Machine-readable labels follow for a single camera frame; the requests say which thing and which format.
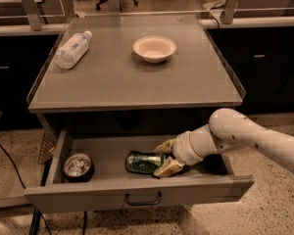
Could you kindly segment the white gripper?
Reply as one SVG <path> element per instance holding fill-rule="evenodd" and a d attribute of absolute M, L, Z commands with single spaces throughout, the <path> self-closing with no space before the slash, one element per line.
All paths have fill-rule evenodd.
<path fill-rule="evenodd" d="M 195 131 L 185 131 L 179 134 L 174 140 L 169 139 L 154 149 L 155 153 L 173 154 L 168 157 L 165 162 L 157 168 L 153 175 L 157 178 L 170 177 L 182 171 L 184 164 L 196 165 L 203 161 L 198 155 L 199 141 L 201 134 Z"/>

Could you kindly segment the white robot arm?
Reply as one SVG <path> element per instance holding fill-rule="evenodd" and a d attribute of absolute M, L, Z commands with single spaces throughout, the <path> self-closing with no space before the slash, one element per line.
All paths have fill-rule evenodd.
<path fill-rule="evenodd" d="M 254 149 L 294 174 L 294 136 L 264 128 L 228 108 L 214 111 L 208 124 L 165 141 L 154 152 L 172 154 L 183 165 L 196 165 L 235 145 Z"/>

